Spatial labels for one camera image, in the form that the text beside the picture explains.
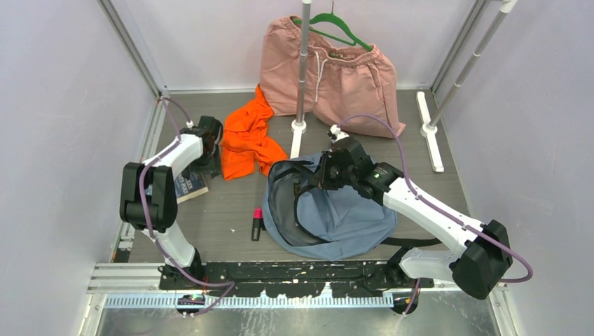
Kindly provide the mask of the blue paperback book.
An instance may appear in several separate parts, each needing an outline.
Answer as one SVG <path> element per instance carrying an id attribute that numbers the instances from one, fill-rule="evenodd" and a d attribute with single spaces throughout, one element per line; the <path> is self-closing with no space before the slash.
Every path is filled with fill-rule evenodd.
<path id="1" fill-rule="evenodd" d="M 195 172 L 190 167 L 174 177 L 174 189 L 177 204 L 181 204 L 209 192 L 209 188 L 203 175 Z"/>

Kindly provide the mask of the light blue backpack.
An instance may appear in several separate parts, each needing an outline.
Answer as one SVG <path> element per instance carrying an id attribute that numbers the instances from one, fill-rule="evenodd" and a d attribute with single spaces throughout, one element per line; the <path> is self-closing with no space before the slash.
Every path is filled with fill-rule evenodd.
<path id="1" fill-rule="evenodd" d="M 352 187 L 309 188 L 320 154 L 274 163 L 263 195 L 263 228 L 290 253 L 337 261 L 368 253 L 380 244 L 426 247 L 433 239 L 395 238 L 398 215 Z"/>

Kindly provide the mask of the pink highlighter marker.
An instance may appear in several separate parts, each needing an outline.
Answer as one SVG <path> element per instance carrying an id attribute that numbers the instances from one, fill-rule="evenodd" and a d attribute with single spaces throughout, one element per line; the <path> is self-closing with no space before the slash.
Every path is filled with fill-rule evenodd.
<path id="1" fill-rule="evenodd" d="M 252 228 L 251 228 L 251 240 L 253 242 L 257 242 L 260 239 L 262 227 L 263 227 L 263 211 L 262 211 L 262 208 L 256 208 L 256 209 L 254 209 Z"/>

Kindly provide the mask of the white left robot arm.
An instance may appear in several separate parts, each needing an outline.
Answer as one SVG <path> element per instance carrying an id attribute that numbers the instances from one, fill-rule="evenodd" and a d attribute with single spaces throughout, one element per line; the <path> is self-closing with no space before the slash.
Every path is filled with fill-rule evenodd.
<path id="1" fill-rule="evenodd" d="M 167 277 L 177 278 L 188 289 L 202 284 L 205 270 L 198 250 L 177 223 L 176 182 L 220 175 L 221 137 L 221 122 L 203 116 L 153 157 L 123 168 L 120 218 L 153 242 L 165 260 Z"/>

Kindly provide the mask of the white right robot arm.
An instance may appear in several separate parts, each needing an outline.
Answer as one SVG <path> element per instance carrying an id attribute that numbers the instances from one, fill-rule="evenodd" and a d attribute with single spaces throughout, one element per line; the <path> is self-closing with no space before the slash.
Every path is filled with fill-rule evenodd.
<path id="1" fill-rule="evenodd" d="M 322 153 L 315 176 L 315 186 L 329 190 L 349 186 L 361 197 L 411 219 L 446 246 L 444 251 L 411 247 L 398 252 L 388 270 L 397 287 L 418 278 L 451 281 L 483 300 L 512 266 L 503 224 L 496 220 L 485 224 L 450 208 L 391 164 L 373 162 L 353 137 L 331 137 L 331 148 Z"/>

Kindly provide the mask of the orange shirt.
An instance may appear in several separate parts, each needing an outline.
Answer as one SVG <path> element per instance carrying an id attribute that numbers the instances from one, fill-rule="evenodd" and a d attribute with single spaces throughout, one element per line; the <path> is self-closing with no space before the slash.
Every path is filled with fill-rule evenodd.
<path id="1" fill-rule="evenodd" d="M 273 109 L 259 86 L 255 97 L 225 120 L 221 146 L 221 168 L 227 181 L 256 171 L 267 176 L 276 162 L 286 160 L 286 151 L 268 135 Z"/>

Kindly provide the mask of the pink shorts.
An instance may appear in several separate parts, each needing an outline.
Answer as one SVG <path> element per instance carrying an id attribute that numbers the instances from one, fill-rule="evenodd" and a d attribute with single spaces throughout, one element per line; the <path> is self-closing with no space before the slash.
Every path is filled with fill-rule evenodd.
<path id="1" fill-rule="evenodd" d="M 260 89 L 277 116 L 294 115 L 298 104 L 301 28 L 287 16 L 273 20 L 263 36 Z M 377 48 L 332 46 L 308 36 L 304 111 L 327 125 L 375 137 L 405 130 L 399 120 L 394 65 Z"/>

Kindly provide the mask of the white right rack stand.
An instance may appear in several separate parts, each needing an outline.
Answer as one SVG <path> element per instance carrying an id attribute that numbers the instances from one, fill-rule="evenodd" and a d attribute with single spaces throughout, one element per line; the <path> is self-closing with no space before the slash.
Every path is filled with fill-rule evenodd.
<path id="1" fill-rule="evenodd" d="M 498 1 L 498 9 L 493 17 L 488 28 L 479 39 L 478 44 L 472 50 L 464 66 L 460 69 L 460 72 L 456 75 L 453 82 L 447 85 L 446 80 L 456 61 L 462 55 L 462 51 L 465 45 L 469 42 L 469 39 L 473 35 L 475 29 L 481 21 L 481 17 L 488 9 L 491 1 L 474 1 L 469 13 L 464 19 L 460 30 L 458 31 L 453 44 L 451 45 L 438 73 L 431 84 L 430 91 L 436 99 L 437 110 L 434 113 L 430 113 L 428 106 L 428 99 L 426 94 L 422 91 L 418 91 L 416 94 L 417 109 L 420 114 L 420 134 L 425 140 L 427 151 L 429 155 L 430 166 L 435 173 L 443 173 L 444 165 L 441 157 L 441 153 L 438 146 L 438 123 L 443 117 L 443 113 L 449 103 L 453 100 L 455 95 L 460 91 L 460 88 L 468 78 L 469 74 L 475 67 L 476 63 L 480 59 L 484 50 L 496 34 L 497 30 L 501 27 L 503 21 L 508 14 L 513 10 L 516 1 L 504 0 Z"/>

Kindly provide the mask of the green clothes hanger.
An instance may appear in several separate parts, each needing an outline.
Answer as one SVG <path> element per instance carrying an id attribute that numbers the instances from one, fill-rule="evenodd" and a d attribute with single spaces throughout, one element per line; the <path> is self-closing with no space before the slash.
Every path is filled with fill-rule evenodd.
<path id="1" fill-rule="evenodd" d="M 349 25 L 334 13 L 334 1 L 331 1 L 330 11 L 312 15 L 313 1 L 301 1 L 301 16 L 291 21 L 301 28 L 309 29 L 325 38 L 339 42 L 349 47 L 360 47 L 372 51 L 373 46 L 361 40 Z"/>

